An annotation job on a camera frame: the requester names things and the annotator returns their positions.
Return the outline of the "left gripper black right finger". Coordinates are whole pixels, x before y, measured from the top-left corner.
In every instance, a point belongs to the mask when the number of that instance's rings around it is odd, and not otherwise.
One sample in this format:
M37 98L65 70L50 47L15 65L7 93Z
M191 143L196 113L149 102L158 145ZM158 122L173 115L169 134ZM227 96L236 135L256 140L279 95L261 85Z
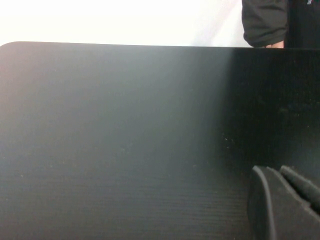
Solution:
M310 208L320 215L320 182L307 178L302 173L289 166L281 166L280 174L285 178L295 192L306 202Z

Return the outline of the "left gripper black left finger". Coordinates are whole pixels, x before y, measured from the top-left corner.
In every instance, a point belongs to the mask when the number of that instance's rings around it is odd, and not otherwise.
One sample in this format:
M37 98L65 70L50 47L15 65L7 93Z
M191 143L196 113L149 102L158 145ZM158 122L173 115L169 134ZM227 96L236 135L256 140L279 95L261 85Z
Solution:
M320 216L281 175L280 170L251 170L247 216L254 240L318 240Z

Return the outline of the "person's right hand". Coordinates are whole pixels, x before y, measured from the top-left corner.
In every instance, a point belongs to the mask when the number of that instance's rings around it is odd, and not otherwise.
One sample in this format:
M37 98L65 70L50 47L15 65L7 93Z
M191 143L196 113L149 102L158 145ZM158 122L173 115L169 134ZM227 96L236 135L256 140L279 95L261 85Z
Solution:
M283 49L284 48L284 41L269 44L269 45L264 46L263 48Z

